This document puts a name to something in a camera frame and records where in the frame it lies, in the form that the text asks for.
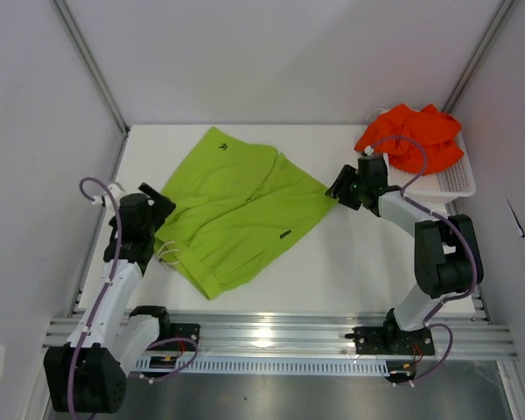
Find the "lime green shorts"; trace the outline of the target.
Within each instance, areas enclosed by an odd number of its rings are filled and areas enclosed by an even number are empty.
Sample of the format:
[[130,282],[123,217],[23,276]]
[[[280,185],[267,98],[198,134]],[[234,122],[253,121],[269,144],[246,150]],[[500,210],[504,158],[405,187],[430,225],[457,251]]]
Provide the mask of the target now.
[[176,206],[156,258],[206,299],[249,283],[333,209],[326,186],[270,145],[212,127],[162,189]]

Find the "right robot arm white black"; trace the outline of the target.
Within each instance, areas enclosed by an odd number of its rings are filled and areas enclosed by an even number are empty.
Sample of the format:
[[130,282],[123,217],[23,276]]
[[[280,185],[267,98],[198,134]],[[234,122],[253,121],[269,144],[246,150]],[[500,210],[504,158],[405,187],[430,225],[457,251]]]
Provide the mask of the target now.
[[412,199],[403,187],[390,185],[382,156],[359,157],[356,168],[344,165],[325,195],[354,211],[366,208],[414,240],[416,285],[388,311],[377,330],[390,352],[401,353],[423,338],[429,321],[445,304],[470,296],[482,282],[484,271],[471,218],[444,216]]

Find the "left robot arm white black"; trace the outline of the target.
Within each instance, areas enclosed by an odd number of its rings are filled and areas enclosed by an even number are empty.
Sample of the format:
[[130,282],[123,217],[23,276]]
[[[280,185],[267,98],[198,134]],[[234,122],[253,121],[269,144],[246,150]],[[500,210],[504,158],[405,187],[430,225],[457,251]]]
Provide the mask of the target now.
[[117,183],[108,185],[92,201],[114,212],[94,302],[66,342],[49,347],[44,357],[52,406],[73,418],[117,412],[137,359],[147,347],[161,350],[172,341],[164,307],[137,307],[128,324],[121,323],[154,255],[155,233],[175,204],[145,183],[132,193]]

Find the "orange shorts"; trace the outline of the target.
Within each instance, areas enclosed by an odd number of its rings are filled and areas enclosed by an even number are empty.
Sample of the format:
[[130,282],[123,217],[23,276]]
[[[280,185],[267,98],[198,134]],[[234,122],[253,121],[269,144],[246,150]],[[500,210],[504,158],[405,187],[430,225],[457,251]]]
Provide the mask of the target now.
[[461,159],[463,151],[454,143],[459,131],[461,123],[432,104],[416,111],[402,103],[369,124],[354,150],[370,145],[387,154],[395,168],[427,175]]

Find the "white plastic perforated basket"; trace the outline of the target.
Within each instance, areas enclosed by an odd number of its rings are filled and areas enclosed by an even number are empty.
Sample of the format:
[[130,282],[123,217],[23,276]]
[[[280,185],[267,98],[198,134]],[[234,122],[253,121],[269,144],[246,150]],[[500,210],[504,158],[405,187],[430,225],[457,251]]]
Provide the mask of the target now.
[[[389,108],[374,109],[368,115],[367,121],[371,125],[379,116],[389,111]],[[414,200],[445,205],[457,199],[472,197],[476,193],[473,170],[461,131],[454,137],[454,143],[463,151],[461,159],[444,171],[422,175],[412,183],[407,189],[407,194],[412,196]],[[384,154],[383,157],[387,164],[388,182],[390,184],[403,186],[411,181],[414,173],[395,168],[387,154]]]

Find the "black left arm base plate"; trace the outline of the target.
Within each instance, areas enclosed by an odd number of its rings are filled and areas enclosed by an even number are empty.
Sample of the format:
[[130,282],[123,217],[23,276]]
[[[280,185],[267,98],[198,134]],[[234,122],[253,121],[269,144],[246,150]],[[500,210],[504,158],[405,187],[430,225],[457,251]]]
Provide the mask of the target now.
[[[162,328],[161,333],[158,337],[160,340],[187,338],[194,340],[199,343],[200,338],[200,325],[192,323],[172,323],[169,326]],[[170,351],[170,352],[191,352],[194,350],[194,346],[188,342],[173,341],[157,347],[157,350]]]

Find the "right corner aluminium post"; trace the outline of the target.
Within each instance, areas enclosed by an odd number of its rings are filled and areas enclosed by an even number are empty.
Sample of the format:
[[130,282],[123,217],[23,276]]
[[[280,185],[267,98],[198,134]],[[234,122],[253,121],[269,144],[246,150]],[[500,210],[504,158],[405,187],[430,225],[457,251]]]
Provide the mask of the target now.
[[451,114],[456,108],[467,87],[472,82],[473,77],[480,70],[483,61],[487,57],[490,49],[494,46],[518,3],[519,1],[517,0],[499,1],[486,29],[482,32],[470,58],[466,62],[449,97],[445,101],[444,106],[442,107],[443,112]]

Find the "corner aluminium post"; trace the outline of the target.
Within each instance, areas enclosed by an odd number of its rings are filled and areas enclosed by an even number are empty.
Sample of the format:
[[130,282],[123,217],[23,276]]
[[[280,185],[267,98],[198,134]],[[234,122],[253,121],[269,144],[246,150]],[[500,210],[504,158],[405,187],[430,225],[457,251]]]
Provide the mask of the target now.
[[104,105],[107,107],[111,118],[113,119],[118,130],[125,136],[129,132],[129,125],[125,122],[123,114],[116,103],[116,99],[107,83],[105,76],[100,69],[91,48],[86,41],[86,38],[78,25],[78,22],[68,4],[65,0],[52,0],[51,5],[60,23],[62,24],[66,35],[73,44],[73,48],[79,56],[82,65],[87,74],[91,78],[94,87],[100,96]]
[[499,1],[486,29],[482,32],[470,58],[466,62],[449,97],[445,101],[444,106],[442,107],[443,112],[451,114],[456,108],[467,87],[472,82],[473,77],[480,70],[483,61],[487,57],[490,49],[494,46],[518,3],[519,1],[517,0]]

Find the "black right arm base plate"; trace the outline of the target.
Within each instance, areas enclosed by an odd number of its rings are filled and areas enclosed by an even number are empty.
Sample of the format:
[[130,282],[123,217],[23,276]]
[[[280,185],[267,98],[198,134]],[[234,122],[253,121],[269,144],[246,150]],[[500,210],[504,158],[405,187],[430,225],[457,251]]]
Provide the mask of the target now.
[[351,340],[357,354],[411,356],[414,350],[419,354],[433,356],[434,341],[431,331],[422,328],[414,332],[389,330],[379,326],[357,326],[345,335]]

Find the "aluminium frame rail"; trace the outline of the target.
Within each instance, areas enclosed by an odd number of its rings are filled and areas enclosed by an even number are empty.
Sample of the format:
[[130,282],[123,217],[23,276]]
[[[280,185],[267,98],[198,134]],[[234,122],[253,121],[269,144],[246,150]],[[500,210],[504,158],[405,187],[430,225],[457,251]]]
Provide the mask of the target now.
[[[200,325],[203,355],[247,357],[337,358],[354,350],[345,335],[356,326],[379,326],[382,316],[364,313],[311,315],[272,312],[202,313],[175,311],[171,322]],[[515,361],[518,353],[510,329],[477,315],[436,318],[453,332],[452,360]]]

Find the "left corner aluminium post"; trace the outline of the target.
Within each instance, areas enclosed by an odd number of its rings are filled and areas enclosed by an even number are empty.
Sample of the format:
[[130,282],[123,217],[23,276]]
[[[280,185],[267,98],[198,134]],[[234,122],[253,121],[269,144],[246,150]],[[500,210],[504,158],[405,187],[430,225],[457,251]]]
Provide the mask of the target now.
[[129,132],[129,125],[125,122],[123,114],[116,103],[116,99],[107,83],[105,76],[100,69],[91,48],[86,41],[86,38],[78,25],[78,22],[68,4],[65,0],[52,0],[51,5],[60,23],[62,24],[66,35],[73,44],[73,48],[79,56],[82,65],[87,74],[91,78],[94,87],[100,96],[104,105],[107,107],[111,118],[113,119],[118,130],[125,136]]

